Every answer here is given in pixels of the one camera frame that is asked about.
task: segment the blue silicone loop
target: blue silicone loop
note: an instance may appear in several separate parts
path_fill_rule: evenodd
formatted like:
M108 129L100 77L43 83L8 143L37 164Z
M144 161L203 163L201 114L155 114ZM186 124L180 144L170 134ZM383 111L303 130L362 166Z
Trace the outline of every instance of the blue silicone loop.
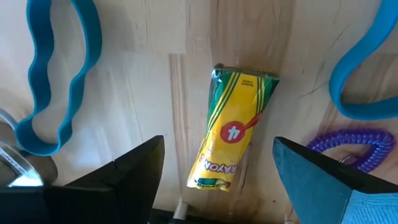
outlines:
M67 114L58 129L58 143L56 144L41 140L32 126L33 118L46 109L51 100L47 74L47 65L54 50L54 36L50 23L51 0L28 0L27 2L27 21L35 47L34 59L28 72L34 110L31 115L17 124L15 135L23 150L37 156L50 156L56 153L71 138L72 119L83 99L86 74L96 64L101 54L101 26L94 2L92 0L71 0L71 2L83 27L86 57L81 70L70 82Z
M358 120L379 120L398 116L398 97L375 103L341 102L341 93L354 69L371 55L394 29L398 19L398 0L382 0L379 12L366 35L341 58L329 81L330 96L341 114Z

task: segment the wood grain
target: wood grain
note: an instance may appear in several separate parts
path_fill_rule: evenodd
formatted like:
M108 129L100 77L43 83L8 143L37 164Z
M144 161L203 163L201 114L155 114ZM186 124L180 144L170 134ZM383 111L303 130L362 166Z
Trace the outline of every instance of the wood grain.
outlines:
M34 56L25 1L0 9L0 107L17 120L33 99L27 69ZM367 31L378 0L95 0L103 53L88 74L73 137L54 155L58 185L75 180L156 134L165 136L165 163L155 208L238 223L296 220L272 158L275 136L305 144L317 134L351 127L398 134L398 119L352 121L330 101L333 67ZM65 116L68 84L83 63L78 16L68 0L53 0L55 52L49 63L50 106L34 119L41 138L54 141ZM348 80L345 101L398 95L398 29ZM205 134L213 65L276 73L276 88L230 192L186 187ZM338 147L339 159L366 147ZM395 150L372 174L398 184Z

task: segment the purple coiled keychain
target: purple coiled keychain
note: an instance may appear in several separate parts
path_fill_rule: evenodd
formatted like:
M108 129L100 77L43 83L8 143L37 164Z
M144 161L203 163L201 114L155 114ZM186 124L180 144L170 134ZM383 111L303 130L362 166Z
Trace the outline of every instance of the purple coiled keychain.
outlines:
M316 137L307 144L307 148L324 152L342 144L368 144L370 149L350 166L369 173L379 166L395 148L393 134L381 129L342 129Z

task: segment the yellow crayon package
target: yellow crayon package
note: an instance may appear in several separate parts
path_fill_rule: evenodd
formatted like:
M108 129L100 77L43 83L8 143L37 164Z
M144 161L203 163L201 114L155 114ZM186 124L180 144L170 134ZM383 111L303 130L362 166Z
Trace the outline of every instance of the yellow crayon package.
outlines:
M210 84L207 132L188 187L229 190L253 129L278 82L269 73L216 65Z

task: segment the light wood table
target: light wood table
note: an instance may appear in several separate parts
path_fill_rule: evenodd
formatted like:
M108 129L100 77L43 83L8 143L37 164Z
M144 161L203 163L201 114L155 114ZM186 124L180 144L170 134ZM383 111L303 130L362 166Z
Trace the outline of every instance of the light wood table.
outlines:
M20 120L33 107L27 70L34 49L27 1L3 1L0 107ZM367 31L379 3L95 0L103 52L86 78L73 137L53 157L59 169L56 184L67 184L163 134L166 155L155 208L174 210L182 199L193 214L227 222L295 219L272 158L275 136L305 144L319 133L346 127L398 133L398 119L365 123L343 117L328 94L333 67ZM53 95L49 108L34 120L35 130L48 141L55 140L65 116L68 84L85 55L81 25L68 0L53 0L51 21L55 52L48 71ZM349 79L346 100L398 95L397 53L395 32ZM204 135L210 73L218 62L276 72L281 79L252 139L247 174L236 174L229 193L185 186ZM339 159L365 148L339 147L327 154ZM397 174L397 150L372 172L398 184Z

